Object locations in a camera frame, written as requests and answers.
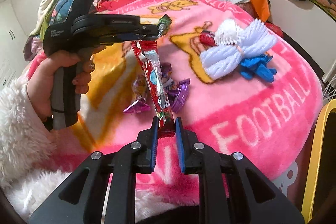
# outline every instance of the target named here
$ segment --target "yellow frame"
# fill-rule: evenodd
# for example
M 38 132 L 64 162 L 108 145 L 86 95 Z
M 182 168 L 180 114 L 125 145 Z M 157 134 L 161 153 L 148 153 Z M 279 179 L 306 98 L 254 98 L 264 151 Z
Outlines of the yellow frame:
M 331 112 L 336 112 L 336 100 L 331 100 L 327 105 L 325 105 L 322 108 L 319 117 L 317 119 L 314 133 L 314 140 L 310 155 L 306 188 L 304 191 L 303 204 L 301 210 L 305 223 L 308 223 L 312 219 L 316 184 L 320 168 L 324 131 L 326 129 L 328 116 Z

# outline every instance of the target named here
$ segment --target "person's left hand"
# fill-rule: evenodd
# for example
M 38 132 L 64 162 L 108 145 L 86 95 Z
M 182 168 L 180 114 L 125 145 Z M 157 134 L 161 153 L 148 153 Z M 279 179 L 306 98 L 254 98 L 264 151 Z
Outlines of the person's left hand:
M 106 46 L 100 46 L 95 49 L 94 53 L 98 53 L 105 48 Z M 53 89 L 54 73 L 60 67 L 70 67 L 79 61 L 80 58 L 75 53 L 58 51 L 43 60 L 37 67 L 27 84 L 27 93 L 36 114 L 42 121 L 52 115 L 50 96 Z M 90 73 L 94 70 L 95 65 L 91 60 L 83 64 L 83 71 L 72 81 L 76 86 L 75 92 L 77 94 L 85 94 L 89 91 Z

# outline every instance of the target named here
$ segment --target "purple wrapped candy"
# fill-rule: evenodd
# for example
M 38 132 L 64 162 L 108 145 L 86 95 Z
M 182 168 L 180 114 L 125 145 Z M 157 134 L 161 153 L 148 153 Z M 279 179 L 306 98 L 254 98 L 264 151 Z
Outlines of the purple wrapped candy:
M 184 106 L 189 94 L 190 79 L 179 82 L 174 81 L 170 76 L 172 67 L 170 63 L 161 63 L 163 87 L 168 94 L 171 110 L 175 113 L 179 112 Z
M 150 110 L 151 107 L 146 104 L 148 87 L 144 74 L 137 75 L 132 85 L 132 91 L 132 103 L 124 110 L 124 113 L 140 113 Z

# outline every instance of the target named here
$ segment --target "blanket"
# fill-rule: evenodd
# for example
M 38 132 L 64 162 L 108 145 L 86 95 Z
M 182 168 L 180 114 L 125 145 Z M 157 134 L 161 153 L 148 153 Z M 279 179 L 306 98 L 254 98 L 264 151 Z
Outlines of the blanket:
M 174 117 L 181 116 L 201 142 L 221 153 L 244 153 L 270 179 L 292 164 L 322 107 L 322 89 L 312 68 L 282 38 L 268 52 L 274 56 L 270 67 L 278 71 L 273 83 L 246 80 L 237 71 L 214 81 L 199 59 L 206 49 L 199 35 L 203 29 L 215 31 L 227 18 L 246 28 L 253 18 L 238 6 L 219 0 L 138 0 L 105 13 L 139 15 L 142 23 L 156 23 L 164 14 L 172 19 L 167 35 L 157 41 L 160 60 L 171 63 L 174 80 L 190 78 L 189 98 Z M 123 113 L 141 72 L 130 42 L 109 46 L 93 60 L 96 69 L 81 99 L 79 121 L 59 132 L 58 150 L 46 163 L 51 169 L 72 171 L 91 152 L 118 151 L 151 126 L 154 108 Z M 175 204 L 199 200 L 197 175 L 180 173 L 175 137 L 159 139 L 155 171 L 138 174 L 136 187 Z

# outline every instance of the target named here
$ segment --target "gray handle grip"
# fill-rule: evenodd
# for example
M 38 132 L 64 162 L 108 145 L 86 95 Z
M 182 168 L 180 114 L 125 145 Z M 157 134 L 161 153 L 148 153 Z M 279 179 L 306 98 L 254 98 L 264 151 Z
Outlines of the gray handle grip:
M 59 130 L 74 125 L 78 121 L 77 112 L 81 109 L 81 96 L 75 93 L 73 78 L 83 70 L 83 63 L 90 60 L 93 48 L 80 49 L 81 62 L 71 67 L 60 67 L 54 74 L 51 92 L 53 128 Z

